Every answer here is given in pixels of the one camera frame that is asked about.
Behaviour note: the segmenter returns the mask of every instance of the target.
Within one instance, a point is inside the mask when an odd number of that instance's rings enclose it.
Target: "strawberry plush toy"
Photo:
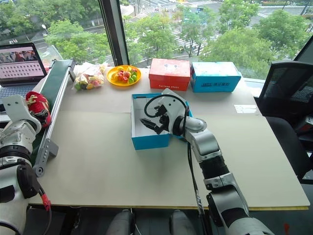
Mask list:
[[[27,93],[26,103],[30,114],[40,121],[42,128],[46,128],[51,124],[49,102],[42,94],[37,92]]]

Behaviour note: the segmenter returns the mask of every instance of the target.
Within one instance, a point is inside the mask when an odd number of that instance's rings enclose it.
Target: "plastic bag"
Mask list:
[[[107,66],[107,63],[101,65],[83,63],[77,71],[74,88],[79,91],[91,90],[103,86],[104,70]]]

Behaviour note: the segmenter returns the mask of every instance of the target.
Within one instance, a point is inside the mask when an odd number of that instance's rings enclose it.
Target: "open blue box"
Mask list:
[[[193,62],[190,84],[194,92],[232,92],[241,76],[233,62]]]
[[[161,93],[150,93],[150,94],[133,94],[132,95],[132,106],[131,106],[131,123],[132,123],[132,141],[134,148],[136,150],[140,149],[150,149],[150,148],[164,148],[169,145],[170,134],[167,131],[162,131],[161,134],[155,133],[153,130],[145,127],[140,118],[147,118],[152,122],[160,126],[159,117],[148,118],[144,113],[144,107],[146,103],[155,96]],[[148,107],[147,112],[149,114],[154,114],[156,110],[155,106],[158,105],[158,101],[154,100]]]

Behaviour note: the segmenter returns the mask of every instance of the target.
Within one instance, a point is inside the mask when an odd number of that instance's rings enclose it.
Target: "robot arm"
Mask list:
[[[157,96],[161,99],[155,107],[156,116],[160,117],[162,125],[158,127],[146,118],[141,119],[141,122],[158,134],[166,130],[171,134],[185,137],[191,144],[202,169],[206,189],[210,190],[207,200],[215,224],[219,227],[224,226],[227,235],[274,235],[262,222],[249,216],[246,200],[233,174],[224,163],[214,135],[207,130],[206,122],[198,118],[185,117],[185,108],[178,102],[183,99],[171,90],[165,89],[163,95],[168,94],[171,96]]]
[[[41,187],[31,168],[32,143],[41,130],[20,95],[5,97],[3,103],[11,123],[0,132],[0,234],[22,234],[28,199]]]

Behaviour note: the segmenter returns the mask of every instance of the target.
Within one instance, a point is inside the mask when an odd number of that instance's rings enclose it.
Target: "white table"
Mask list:
[[[196,207],[186,143],[171,138],[167,148],[134,150],[131,94],[150,92],[147,74],[124,91],[108,82],[94,91],[75,92],[69,87],[52,135],[59,153],[39,179],[52,204]],[[266,119],[259,111],[238,114],[234,109],[234,104],[255,105],[244,83],[231,94],[189,90],[179,95],[189,101],[195,117],[207,121],[251,210],[307,208],[310,203]],[[102,105],[96,104],[99,99]],[[199,101],[205,108],[197,105]],[[195,159],[194,170],[207,206],[208,192]],[[31,198],[30,203],[41,199]]]

